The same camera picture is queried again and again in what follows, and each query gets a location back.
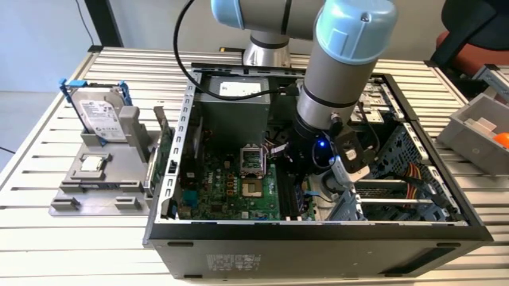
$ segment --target gray bin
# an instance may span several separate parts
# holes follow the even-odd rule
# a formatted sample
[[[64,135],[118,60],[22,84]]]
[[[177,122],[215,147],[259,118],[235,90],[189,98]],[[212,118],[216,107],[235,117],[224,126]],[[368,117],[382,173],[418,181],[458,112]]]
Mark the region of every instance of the gray bin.
[[[509,150],[491,139],[495,134],[509,132],[509,107],[480,94],[454,112],[450,119],[438,141],[488,175],[509,175]],[[468,124],[486,120],[495,127],[488,127],[488,123],[480,128]]]

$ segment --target circuit board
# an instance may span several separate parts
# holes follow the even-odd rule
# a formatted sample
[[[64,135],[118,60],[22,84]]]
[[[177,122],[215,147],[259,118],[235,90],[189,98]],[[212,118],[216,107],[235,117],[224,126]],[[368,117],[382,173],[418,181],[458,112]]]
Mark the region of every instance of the circuit board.
[[[244,152],[244,161],[243,161],[243,168],[255,169],[260,167],[260,160],[259,160],[259,152],[256,151],[245,151]]]
[[[148,166],[145,184],[149,183],[150,189],[158,184],[164,177],[165,164],[168,162],[169,150],[172,146],[172,130],[161,109],[153,108],[160,125],[160,135],[157,140],[157,149],[153,154],[153,160]]]
[[[205,154],[197,203],[180,207],[181,219],[280,220],[275,165],[267,162],[261,179],[243,179],[239,156],[232,154],[237,152]]]

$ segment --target slatted table surface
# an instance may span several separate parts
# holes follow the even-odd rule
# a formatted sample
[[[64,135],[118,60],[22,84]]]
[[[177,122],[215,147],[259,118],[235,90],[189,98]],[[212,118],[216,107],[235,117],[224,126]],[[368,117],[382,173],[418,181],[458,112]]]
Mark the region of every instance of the slatted table surface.
[[[184,53],[190,62],[240,64],[237,53]],[[292,66],[305,67],[307,56]],[[464,99],[438,69],[419,61],[380,60],[375,72],[390,73],[435,137]],[[174,123],[185,87],[168,51],[105,48],[88,53],[74,79],[125,80],[140,120],[156,127],[150,109],[162,105]],[[436,145],[456,182],[488,227],[494,243],[416,279],[195,280],[173,281],[153,250],[141,246],[145,217],[50,217],[48,206],[80,147],[80,123],[57,95],[18,152],[0,173],[0,285],[509,285],[509,180],[492,179],[451,150]]]

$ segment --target power supply label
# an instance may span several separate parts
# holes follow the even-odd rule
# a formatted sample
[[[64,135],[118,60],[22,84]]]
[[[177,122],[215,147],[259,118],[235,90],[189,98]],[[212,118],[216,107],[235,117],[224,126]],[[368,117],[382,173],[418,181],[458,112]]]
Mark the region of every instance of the power supply label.
[[[221,82],[219,95],[224,97],[241,97],[261,91],[261,85],[255,82]]]

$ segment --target floor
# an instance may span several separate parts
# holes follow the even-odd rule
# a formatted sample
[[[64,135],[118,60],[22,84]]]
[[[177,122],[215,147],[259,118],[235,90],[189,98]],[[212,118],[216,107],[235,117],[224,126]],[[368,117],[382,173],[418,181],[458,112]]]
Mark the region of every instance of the floor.
[[[0,147],[17,150],[57,92],[0,91]],[[0,171],[11,154],[0,149]]]

